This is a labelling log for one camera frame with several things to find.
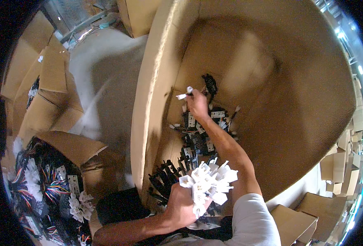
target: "concrete floor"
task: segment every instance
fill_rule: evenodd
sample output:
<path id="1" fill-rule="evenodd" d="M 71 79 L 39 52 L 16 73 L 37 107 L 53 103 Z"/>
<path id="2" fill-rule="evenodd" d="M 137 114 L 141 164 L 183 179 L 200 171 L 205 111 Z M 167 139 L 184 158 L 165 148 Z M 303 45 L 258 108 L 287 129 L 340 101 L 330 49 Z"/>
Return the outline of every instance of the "concrete floor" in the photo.
<path id="1" fill-rule="evenodd" d="M 104 168 L 91 174 L 97 178 L 89 185 L 114 184 L 114 189 L 108 193 L 134 186 L 129 161 L 131 121 L 147 38 L 145 35 L 132 39 L 118 25 L 115 29 L 105 28 L 90 34 L 71 50 L 69 70 L 75 78 L 85 114 L 70 132 L 102 141 L 116 154 L 125 156 L 125 163 L 117 170 Z M 320 166 L 316 165 L 301 180 L 268 201 L 267 206 L 271 210 L 277 204 L 283 204 L 293 209 L 306 192 L 332 196 L 325 188 Z M 90 221 L 92 234 L 100 227 L 94 213 Z M 46 240 L 41 243 L 53 245 Z"/>

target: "black plastic part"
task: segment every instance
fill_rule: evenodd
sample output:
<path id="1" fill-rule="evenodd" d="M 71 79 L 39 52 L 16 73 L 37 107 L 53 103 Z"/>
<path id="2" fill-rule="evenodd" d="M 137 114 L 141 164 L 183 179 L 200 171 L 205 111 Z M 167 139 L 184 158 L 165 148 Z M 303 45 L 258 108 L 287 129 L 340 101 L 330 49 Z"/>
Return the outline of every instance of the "black plastic part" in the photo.
<path id="1" fill-rule="evenodd" d="M 142 219 L 150 210 L 143 207 L 138 189 L 131 188 L 112 193 L 100 199 L 97 204 L 98 219 L 102 225 Z"/>
<path id="2" fill-rule="evenodd" d="M 210 104 L 213 101 L 214 96 L 217 94 L 217 83 L 213 76 L 209 74 L 202 75 L 202 78 L 205 80 L 206 89 L 210 93 L 210 100 L 208 102 Z"/>

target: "electrical connector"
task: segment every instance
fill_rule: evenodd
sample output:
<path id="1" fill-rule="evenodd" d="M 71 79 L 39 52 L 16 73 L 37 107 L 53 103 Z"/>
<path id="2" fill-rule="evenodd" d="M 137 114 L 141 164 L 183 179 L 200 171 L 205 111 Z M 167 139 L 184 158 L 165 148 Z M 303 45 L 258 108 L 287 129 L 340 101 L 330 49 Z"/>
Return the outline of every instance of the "electrical connector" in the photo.
<path id="1" fill-rule="evenodd" d="M 209 164 L 204 161 L 191 173 L 179 178 L 180 186 L 192 189 L 194 207 L 192 209 L 196 218 L 205 214 L 204 204 L 212 198 L 216 204 L 222 205 L 227 201 L 225 192 L 233 189 L 230 182 L 237 180 L 236 170 L 232 170 L 226 161 L 221 167 L 216 165 L 217 157 Z"/>

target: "ceiling light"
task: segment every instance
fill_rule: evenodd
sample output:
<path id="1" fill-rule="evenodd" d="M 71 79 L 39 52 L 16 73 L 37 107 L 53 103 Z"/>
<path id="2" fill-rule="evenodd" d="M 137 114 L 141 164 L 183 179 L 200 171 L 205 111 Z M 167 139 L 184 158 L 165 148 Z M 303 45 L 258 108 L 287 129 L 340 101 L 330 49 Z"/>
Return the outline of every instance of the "ceiling light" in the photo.
<path id="1" fill-rule="evenodd" d="M 362 75 L 363 74 L 363 69 L 362 69 L 361 65 L 358 66 L 358 70 L 359 70 L 359 73 Z"/>

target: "forearm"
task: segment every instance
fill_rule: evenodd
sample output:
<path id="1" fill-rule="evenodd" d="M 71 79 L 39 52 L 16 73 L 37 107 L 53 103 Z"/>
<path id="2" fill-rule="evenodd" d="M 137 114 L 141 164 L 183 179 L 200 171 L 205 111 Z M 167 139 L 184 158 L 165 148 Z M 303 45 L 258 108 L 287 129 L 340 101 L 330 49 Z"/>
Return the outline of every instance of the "forearm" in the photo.
<path id="1" fill-rule="evenodd" d="M 254 173 L 254 167 L 243 148 L 210 117 L 199 119 L 199 123 L 213 142 L 223 159 L 229 160 L 229 167 L 238 170 L 238 180 L 233 182 L 232 198 L 235 202 L 247 193 L 262 195 Z"/>
<path id="2" fill-rule="evenodd" d="M 93 245 L 131 245 L 149 237 L 171 233 L 176 229 L 162 215 L 108 224 L 95 233 Z"/>

